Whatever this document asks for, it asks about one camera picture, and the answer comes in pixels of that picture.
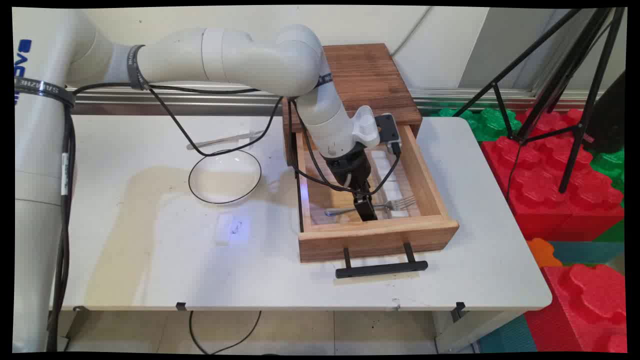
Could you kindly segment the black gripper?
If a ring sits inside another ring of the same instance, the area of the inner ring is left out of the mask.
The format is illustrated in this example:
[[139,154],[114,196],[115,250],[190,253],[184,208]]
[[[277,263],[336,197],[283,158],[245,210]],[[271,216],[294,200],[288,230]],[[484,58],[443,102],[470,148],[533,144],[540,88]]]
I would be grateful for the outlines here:
[[354,209],[363,222],[377,221],[369,177],[371,164],[365,146],[356,144],[349,152],[335,158],[323,157],[339,185],[352,190]]

